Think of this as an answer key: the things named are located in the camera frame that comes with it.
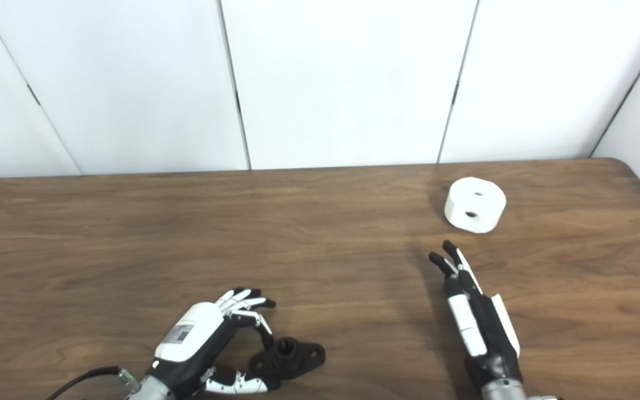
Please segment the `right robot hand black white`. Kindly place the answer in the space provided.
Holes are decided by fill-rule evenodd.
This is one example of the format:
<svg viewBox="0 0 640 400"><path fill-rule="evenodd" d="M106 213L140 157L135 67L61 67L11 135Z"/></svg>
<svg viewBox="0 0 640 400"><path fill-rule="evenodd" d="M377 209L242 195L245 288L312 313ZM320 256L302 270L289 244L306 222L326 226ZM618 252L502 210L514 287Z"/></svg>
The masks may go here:
<svg viewBox="0 0 640 400"><path fill-rule="evenodd" d="M442 243L449 256L430 252L428 259L444 275L443 290L464 345L465 367L475 390L490 384L523 384L520 345L500 294L488 296L462 251L450 240Z"/></svg>

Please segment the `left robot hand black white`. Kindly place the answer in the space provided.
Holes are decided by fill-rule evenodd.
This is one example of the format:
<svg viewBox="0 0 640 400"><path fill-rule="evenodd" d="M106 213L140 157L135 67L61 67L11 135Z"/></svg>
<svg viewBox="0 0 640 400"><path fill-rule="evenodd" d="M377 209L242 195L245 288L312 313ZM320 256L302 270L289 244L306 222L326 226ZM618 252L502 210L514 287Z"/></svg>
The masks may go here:
<svg viewBox="0 0 640 400"><path fill-rule="evenodd" d="M259 307L272 309L276 302L257 288L229 289L214 302L194 304L157 345L143 383L164 399L188 399L203 392L234 395L279 389L278 380L215 363L242 328L255 329L265 349L273 344L273 332L257 311Z"/></svg>

